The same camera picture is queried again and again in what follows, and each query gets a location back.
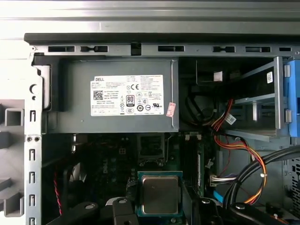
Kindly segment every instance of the blue component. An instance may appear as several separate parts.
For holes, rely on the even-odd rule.
[[[214,197],[217,199],[219,202],[223,203],[223,196],[220,195],[217,191],[214,191]]]
[[[291,137],[300,137],[300,60],[288,63],[291,67],[291,76],[285,78],[285,96],[288,109],[292,111],[292,122],[289,123]]]
[[[177,176],[178,177],[178,185],[181,188],[182,186],[182,171],[140,171],[137,172],[137,177],[138,177],[138,190],[139,190],[139,195],[141,196],[141,190],[142,190],[142,186],[143,186],[143,176],[155,176],[155,177],[159,177],[159,176]],[[136,209],[136,214],[139,217],[182,217],[183,215],[183,210],[182,210],[182,191],[180,191],[180,204],[178,206],[178,213],[177,214],[144,214],[143,210],[142,210],[142,206],[139,205]]]

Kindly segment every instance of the green circuit board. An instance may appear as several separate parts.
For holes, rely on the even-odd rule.
[[[164,151],[163,153],[158,151],[164,158],[151,156],[154,160],[148,158],[149,162],[141,164],[138,136],[137,134],[89,135],[89,145],[82,159],[88,174],[87,200],[103,206],[110,198],[125,196],[128,181],[136,180],[138,171],[183,171],[183,174],[188,174],[187,182],[192,182],[197,193],[203,195],[205,147],[200,140],[194,137],[186,140],[181,134],[164,134],[162,139]],[[151,146],[160,144],[153,135]]]

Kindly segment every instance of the yellow wire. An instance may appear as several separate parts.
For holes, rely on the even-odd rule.
[[[244,145],[227,145],[227,144],[219,144],[217,143],[218,145],[220,145],[221,147],[223,148],[227,148],[227,149],[246,149],[246,150],[250,150],[253,154],[255,154],[259,159],[260,161],[262,162],[262,170],[263,170],[263,173],[264,174],[267,174],[267,168],[266,168],[266,165],[264,164],[263,162],[263,159],[261,158],[261,156],[255,151],[253,150],[251,147],[248,147],[248,146],[244,146]],[[266,176],[264,176],[263,178],[263,186],[265,186],[267,183],[267,178]],[[251,198],[247,199],[244,203],[249,203],[251,201],[253,201],[257,196],[260,195],[260,193],[262,192],[262,189],[260,188],[258,190],[258,192],[252,196]]]

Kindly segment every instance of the square hole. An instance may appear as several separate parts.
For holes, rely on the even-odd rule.
[[[24,126],[24,110],[23,109],[6,109],[5,126]]]

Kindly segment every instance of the red sticker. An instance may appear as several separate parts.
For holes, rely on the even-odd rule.
[[[176,107],[175,103],[173,103],[173,102],[169,103],[169,107],[168,107],[168,111],[167,111],[167,116],[168,117],[173,117],[174,111],[175,111],[175,107]]]

